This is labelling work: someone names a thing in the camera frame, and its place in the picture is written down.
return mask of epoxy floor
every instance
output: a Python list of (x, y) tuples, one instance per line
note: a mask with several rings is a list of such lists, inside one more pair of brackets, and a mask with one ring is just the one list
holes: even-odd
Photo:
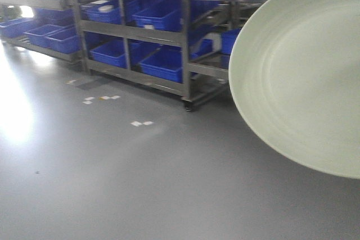
[(359, 240), (360, 181), (277, 154), (229, 92), (188, 113), (35, 52), (0, 55), (0, 239)]

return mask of metal shelving unit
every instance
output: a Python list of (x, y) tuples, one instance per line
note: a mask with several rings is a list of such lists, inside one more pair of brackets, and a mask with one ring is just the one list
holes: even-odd
[[(29, 6), (34, 8), (45, 8), (48, 10), (65, 11), (72, 8), (73, 0), (0, 0), (0, 4)], [(81, 51), (67, 55), (48, 48), (35, 46), (31, 44), (25, 36), (20, 36), (13, 39), (2, 37), (1, 40), (13, 46), (23, 47), (31, 51), (43, 53), (44, 55), (52, 56), (71, 64), (79, 62), (82, 58)]]
[[(223, 8), (217, 11), (216, 16), (208, 16), (207, 21), (219, 23), (227, 17), (234, 14), (238, 4), (249, 6), (260, 6), (267, 0), (201, 0), (201, 1), (222, 1), (226, 2), (231, 9)], [(125, 11), (123, 0), (119, 0), (120, 13), (122, 16), (122, 24), (107, 24), (102, 22), (81, 20), (80, 5), (85, 3), (83, 0), (74, 0), (75, 7), (75, 21), (78, 31), (83, 37), (83, 54), (84, 68), (86, 70), (98, 71), (105, 74), (110, 74), (119, 78), (127, 79), (136, 83), (149, 85), (156, 89), (161, 89), (169, 93), (179, 95), (184, 100), (185, 109), (191, 111), (195, 102), (208, 99), (212, 95), (224, 88), (224, 81), (227, 81), (228, 70), (226, 62), (228, 63), (229, 56), (222, 55), (218, 52), (210, 53), (198, 59), (190, 61), (189, 47), (188, 47), (188, 31), (193, 28), (195, 24), (190, 23), (190, 0), (181, 0), (182, 4), (182, 31), (171, 32), (161, 30), (151, 30), (129, 26), (126, 24)], [(127, 69), (122, 69), (116, 66), (103, 64), (88, 56), (88, 50), (84, 41), (84, 31), (112, 35), (115, 37), (122, 37), (124, 40), (125, 55), (127, 60)], [(182, 68), (183, 68), (183, 83), (175, 83), (153, 76), (145, 75), (141, 72), (133, 70), (131, 67), (128, 39), (142, 40), (145, 42), (153, 42), (170, 46), (181, 47), (182, 49)], [(198, 73), (199, 76), (192, 76), (192, 73)], [(209, 91), (203, 90), (203, 86), (208, 83), (204, 78), (215, 77), (220, 79), (215, 80)]]
[(26, 36), (20, 36), (20, 37), (14, 38), (14, 39), (2, 37), (1, 40), (8, 44), (13, 45), (13, 46), (23, 47), (23, 48), (31, 50), (31, 51), (43, 53), (44, 55), (47, 55), (47, 56), (59, 58), (70, 64), (74, 64), (81, 59), (81, 51), (67, 55), (65, 53), (60, 53), (60, 52), (57, 52), (57, 51), (54, 51), (54, 50), (51, 50), (48, 48), (43, 48), (40, 46), (33, 45), (29, 42), (29, 40), (27, 39)]

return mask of light green plate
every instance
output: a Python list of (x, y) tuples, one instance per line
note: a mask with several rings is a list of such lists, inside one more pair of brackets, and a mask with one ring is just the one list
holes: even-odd
[(360, 179), (360, 0), (269, 0), (238, 36), (229, 80), (268, 145)]

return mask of caster wheel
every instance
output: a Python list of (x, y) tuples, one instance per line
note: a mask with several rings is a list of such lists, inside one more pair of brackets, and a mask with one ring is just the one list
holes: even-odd
[(194, 103), (190, 101), (184, 101), (184, 109), (187, 112), (192, 112), (194, 110)]

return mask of paper scrap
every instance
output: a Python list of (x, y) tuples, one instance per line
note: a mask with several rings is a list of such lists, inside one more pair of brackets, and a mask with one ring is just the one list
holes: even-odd
[(68, 81), (66, 84), (74, 84), (77, 80)]
[(145, 29), (155, 29), (153, 25), (144, 25)]
[(138, 122), (138, 121), (134, 121), (131, 123), (133, 126), (141, 126), (142, 123)]

